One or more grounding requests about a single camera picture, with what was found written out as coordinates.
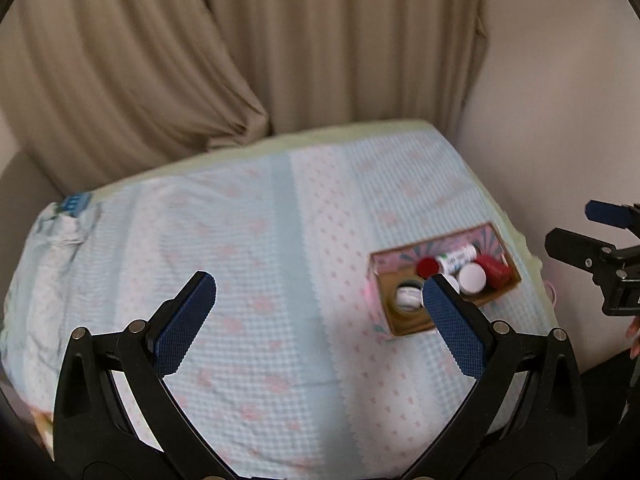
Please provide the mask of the person's right hand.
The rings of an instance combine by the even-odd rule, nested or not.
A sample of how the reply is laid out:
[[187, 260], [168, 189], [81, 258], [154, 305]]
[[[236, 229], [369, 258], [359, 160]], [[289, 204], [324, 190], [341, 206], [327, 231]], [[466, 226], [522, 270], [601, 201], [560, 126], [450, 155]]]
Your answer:
[[626, 338], [631, 339], [629, 356], [638, 358], [640, 354], [640, 316], [635, 316], [626, 330]]

